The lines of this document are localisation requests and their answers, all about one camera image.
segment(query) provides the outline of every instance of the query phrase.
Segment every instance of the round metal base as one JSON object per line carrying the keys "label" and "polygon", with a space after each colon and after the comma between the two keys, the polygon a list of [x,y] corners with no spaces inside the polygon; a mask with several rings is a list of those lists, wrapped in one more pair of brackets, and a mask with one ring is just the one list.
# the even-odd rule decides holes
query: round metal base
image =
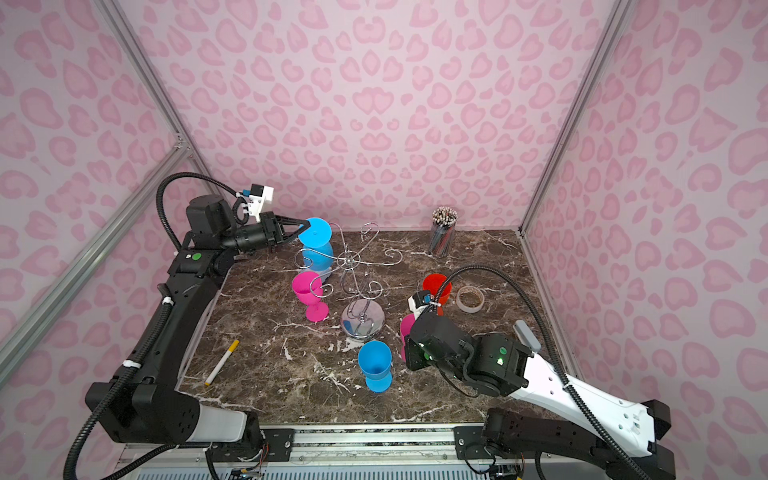
{"label": "round metal base", "polygon": [[373,339],[383,327],[384,310],[373,300],[355,300],[341,313],[342,330],[350,339],[358,342]]}

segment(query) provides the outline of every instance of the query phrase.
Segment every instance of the black cable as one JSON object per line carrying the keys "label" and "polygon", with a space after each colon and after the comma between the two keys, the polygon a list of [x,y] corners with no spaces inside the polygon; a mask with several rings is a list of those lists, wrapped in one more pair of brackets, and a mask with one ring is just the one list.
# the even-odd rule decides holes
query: black cable
{"label": "black cable", "polygon": [[[594,413],[592,413],[592,411],[589,409],[587,404],[584,403],[584,400],[578,394],[578,392],[576,391],[576,388],[573,385],[569,385],[568,375],[565,372],[565,368],[563,367],[562,360],[560,360],[560,356],[554,350],[554,342],[552,340],[551,334],[549,333],[549,328],[545,325],[544,320],[541,318],[541,315],[539,315],[538,311],[536,310],[536,305],[533,304],[528,294],[526,294],[525,291],[522,289],[522,287],[520,287],[520,285],[518,285],[518,283],[515,282],[509,275],[502,272],[501,270],[494,268],[493,266],[488,266],[488,265],[475,264],[475,265],[462,266],[454,270],[448,275],[448,277],[445,279],[445,281],[443,281],[442,285],[438,289],[437,294],[435,296],[437,298],[440,298],[440,296],[442,295],[442,291],[448,286],[448,284],[451,282],[452,279],[469,270],[485,270],[487,272],[491,272],[496,276],[498,276],[499,278],[503,279],[506,283],[509,284],[509,286],[512,287],[512,289],[515,290],[515,292],[518,293],[520,298],[523,300],[523,303],[525,303],[525,306],[528,308],[528,310],[530,310],[531,315],[533,315],[534,319],[536,320],[536,323],[538,324],[538,328],[541,330],[541,337],[544,339],[545,348],[549,353],[549,358],[552,362],[554,372],[557,373],[558,378],[563,384],[563,389],[571,395],[571,398],[574,400],[574,403],[581,410],[581,413],[584,414],[584,417],[586,417],[590,425],[592,425],[592,428],[594,428],[594,430],[608,445],[608,447],[610,447],[614,455],[616,455],[616,457],[620,461],[622,461],[632,472],[634,472],[638,478],[641,478],[641,480],[651,480],[650,476],[648,476],[648,474],[642,468],[640,468],[640,466],[632,459],[632,457],[630,457],[624,451],[624,449],[621,448],[621,446],[618,443],[616,443],[616,440],[614,440],[611,434],[608,433],[605,427],[603,427],[603,425],[600,423],[597,417],[594,416]],[[429,304],[427,306],[427,310],[431,312],[435,312],[437,310],[437,306]]]}
{"label": "black cable", "polygon": [[437,371],[438,371],[438,372],[440,372],[440,375],[442,375],[442,378],[443,378],[443,379],[444,379],[444,380],[445,380],[445,381],[446,381],[446,382],[447,382],[447,383],[448,383],[450,386],[452,386],[452,387],[453,387],[453,389],[454,389],[456,392],[459,392],[459,393],[461,393],[463,396],[465,396],[465,397],[469,397],[470,399],[476,399],[476,398],[478,398],[478,397],[480,396],[480,393],[479,393],[479,392],[478,392],[476,395],[469,395],[467,392],[465,392],[465,391],[461,390],[461,389],[460,389],[458,386],[456,386],[456,384],[455,384],[454,382],[451,382],[451,380],[449,380],[449,379],[448,379],[448,376],[445,374],[445,372],[443,372],[443,371],[442,371],[440,368],[438,368],[438,367],[435,367],[435,368],[437,368]]}
{"label": "black cable", "polygon": [[502,394],[502,393],[501,393],[501,392],[499,392],[499,391],[498,391],[498,388],[496,388],[495,386],[491,385],[491,384],[490,384],[490,383],[488,383],[488,382],[479,382],[478,380],[475,380],[475,379],[473,379],[471,376],[469,376],[469,372],[467,372],[467,365],[469,365],[469,363],[471,363],[471,362],[472,362],[472,359],[474,359],[474,358],[475,358],[475,347],[474,347],[474,346],[472,346],[472,344],[471,344],[471,343],[464,343],[464,342],[461,342],[461,344],[462,344],[462,347],[463,347],[464,349],[466,349],[466,350],[468,350],[468,351],[469,351],[469,357],[467,357],[467,361],[466,361],[466,362],[464,362],[464,365],[462,366],[462,373],[464,374],[464,378],[465,378],[465,379],[470,379],[470,380],[471,380],[471,381],[473,381],[474,383],[478,383],[478,384],[479,384],[479,383],[484,383],[484,384],[485,384],[485,388],[487,388],[487,389],[492,389],[492,390],[495,392],[494,396],[501,396],[501,394]]}
{"label": "black cable", "polygon": [[238,225],[245,225],[246,223],[248,223],[248,219],[250,218],[250,215],[248,214],[248,209],[247,208],[243,209],[243,219],[242,220],[240,219],[239,212],[237,211],[237,209],[238,209],[238,207],[240,207],[240,205],[247,204],[247,203],[248,202],[246,202],[245,198],[238,197],[237,200],[235,200],[235,203],[232,204],[232,214],[235,216],[235,221],[237,222]]}
{"label": "black cable", "polygon": [[[158,285],[157,289],[160,290],[163,298],[170,296],[170,290],[168,289],[167,285],[165,285],[165,283]],[[157,317],[157,322],[154,324],[154,327],[147,339],[141,344],[141,346],[139,346],[139,348],[136,350],[136,353],[129,357],[129,360],[132,360],[136,363],[144,362],[144,359],[147,357],[147,354],[152,348],[152,345],[157,341],[157,338],[163,332],[163,328],[165,327],[165,323],[168,321],[168,317],[170,317],[170,311],[172,308],[173,307],[170,303],[161,304],[160,315]],[[107,411],[109,405],[118,397],[125,385],[134,378],[134,375],[136,375],[138,370],[139,368],[135,366],[126,367],[118,379],[115,380],[115,382],[112,384],[112,387],[110,387],[104,398],[101,399],[98,405],[96,405],[96,407],[93,409],[91,416],[89,416],[85,421],[82,428],[80,429],[80,432],[74,437],[74,441],[72,442],[72,446],[69,448],[69,453],[67,454],[67,458],[64,463],[64,471],[62,474],[64,480],[78,480],[78,476],[75,470],[78,465],[78,458],[80,458],[80,453],[82,452],[83,446],[85,445],[85,441],[88,439],[91,431],[96,426],[99,418],[104,414],[104,412]],[[102,480],[116,480],[117,478],[120,478],[137,468],[139,465],[141,465],[141,463],[145,463],[154,456],[157,456],[173,447],[175,447],[175,445],[162,445],[161,447],[158,447],[152,452],[147,453],[143,457],[137,459],[135,462],[132,462],[130,465],[123,467],[121,470],[113,473],[112,475],[104,477]],[[139,462],[142,459],[143,461],[141,463],[134,465],[134,463]]]}
{"label": "black cable", "polygon": [[210,473],[211,480],[221,480],[219,474],[216,473],[214,468],[214,458],[210,452],[210,447],[205,449],[205,463],[208,465],[208,473]]}
{"label": "black cable", "polygon": [[464,463],[467,464],[470,470],[472,470],[476,475],[485,475],[486,473],[491,471],[491,468],[493,468],[496,465],[496,455],[490,454],[491,457],[493,457],[493,462],[491,462],[490,465],[488,465],[488,468],[485,471],[482,470],[475,470],[475,467],[469,464],[469,459],[467,458],[467,451],[469,450],[469,447],[474,447],[475,445],[481,445],[479,443],[470,443],[466,447],[464,447]]}
{"label": "black cable", "polygon": [[536,464],[536,475],[538,475],[538,480],[547,480],[547,477],[544,476],[544,472],[541,470],[541,452],[536,452],[536,455],[534,455],[534,462]]}
{"label": "black cable", "polygon": [[129,473],[134,471],[136,468],[141,467],[143,464],[149,462],[151,459],[155,458],[159,454],[166,452],[167,450],[175,449],[176,447],[178,447],[178,445],[173,445],[173,444],[160,445],[156,449],[150,450],[148,453],[145,453],[141,457],[136,458],[134,461],[124,466],[120,470],[117,470],[115,473],[104,477],[102,480],[118,480],[118,478],[123,478],[124,476],[128,475]]}
{"label": "black cable", "polygon": [[174,244],[174,247],[176,248],[177,252],[181,251],[181,242],[179,242],[179,239],[176,237],[174,230],[170,228],[170,223],[168,223],[168,219],[165,217],[165,206],[163,205],[163,194],[165,193],[165,189],[168,186],[168,184],[174,180],[178,180],[179,178],[197,178],[200,180],[205,180],[206,182],[211,182],[212,184],[223,188],[224,190],[231,193],[233,196],[235,197],[237,196],[237,192],[233,190],[232,187],[222,184],[215,178],[208,177],[207,175],[202,175],[195,172],[179,172],[177,174],[171,174],[165,177],[163,181],[160,182],[160,185],[157,186],[157,193],[155,194],[154,202],[157,208],[157,216],[160,218],[160,223],[163,224],[165,233],[168,234],[168,237],[170,238],[170,241]]}

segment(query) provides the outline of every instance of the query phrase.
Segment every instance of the brown marble surface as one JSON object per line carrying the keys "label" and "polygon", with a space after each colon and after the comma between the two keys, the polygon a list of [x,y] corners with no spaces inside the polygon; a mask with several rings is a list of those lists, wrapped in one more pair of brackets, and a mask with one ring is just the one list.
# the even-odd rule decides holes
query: brown marble surface
{"label": "brown marble surface", "polygon": [[[496,406],[552,417],[518,400],[461,396],[434,368],[406,369],[399,357],[399,323],[409,313],[408,296],[421,289],[430,273],[447,274],[469,263],[497,266],[523,286],[543,315],[515,232],[457,232],[450,256],[443,259],[424,253],[428,236],[429,232],[381,232],[362,255],[365,261],[387,261],[384,250],[396,248],[404,256],[398,265],[372,268],[373,279],[385,287],[377,300],[386,315],[377,339],[392,348],[393,381],[386,392],[375,394],[367,389],[357,366],[359,344],[350,345],[339,327],[340,313],[351,300],[341,293],[339,273],[327,280],[336,288],[326,299],[329,318],[317,324],[306,320],[306,307],[290,288],[298,273],[293,263],[298,243],[232,268],[180,390],[212,406],[257,410],[263,424],[481,422],[485,411]],[[347,233],[346,239],[353,250],[362,246],[358,232]],[[338,254],[338,233],[333,234],[332,245]],[[455,293],[464,285],[483,290],[481,312],[463,313],[455,305]],[[467,272],[454,281],[445,315],[472,335],[502,332],[514,336],[512,325],[524,319],[541,341],[539,328],[517,294],[490,273]],[[205,386],[205,378],[235,339],[240,346],[213,384]]]}

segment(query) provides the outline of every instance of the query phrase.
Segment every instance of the yellow marker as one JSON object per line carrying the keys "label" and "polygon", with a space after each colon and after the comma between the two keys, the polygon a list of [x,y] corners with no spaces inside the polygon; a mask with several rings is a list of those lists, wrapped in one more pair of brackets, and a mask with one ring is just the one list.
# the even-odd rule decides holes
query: yellow marker
{"label": "yellow marker", "polygon": [[240,345],[240,341],[235,340],[234,342],[232,342],[232,345],[230,345],[230,348],[228,348],[227,351],[224,352],[224,356],[221,357],[221,360],[219,360],[219,362],[216,364],[216,368],[213,370],[213,372],[210,373],[208,378],[205,379],[206,386],[210,385],[213,382],[213,380],[216,378],[216,375],[219,374],[221,367],[224,366],[224,362],[226,362],[227,359],[230,358],[230,355],[232,355],[232,352],[235,351],[238,345]]}

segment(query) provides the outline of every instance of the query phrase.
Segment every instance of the pink leopard print wall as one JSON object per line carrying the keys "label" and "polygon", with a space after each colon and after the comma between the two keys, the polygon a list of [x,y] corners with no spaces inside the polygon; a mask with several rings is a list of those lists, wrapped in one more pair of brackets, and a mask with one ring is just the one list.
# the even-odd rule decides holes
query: pink leopard print wall
{"label": "pink leopard print wall", "polygon": [[768,2],[643,0],[531,239],[584,375],[686,480],[768,477]]}
{"label": "pink leopard print wall", "polygon": [[0,5],[0,345],[170,149],[88,0]]}
{"label": "pink leopard print wall", "polygon": [[123,1],[213,171],[355,227],[516,227],[612,0]]}
{"label": "pink leopard print wall", "polygon": [[[191,179],[168,187],[166,211],[177,235],[189,228],[189,200],[205,193]],[[153,203],[0,390],[0,478],[61,478],[69,445],[90,414],[85,392],[92,382],[109,380],[134,348],[160,300],[155,285],[167,279],[173,257]],[[78,476],[111,473],[122,448],[97,426]]]}

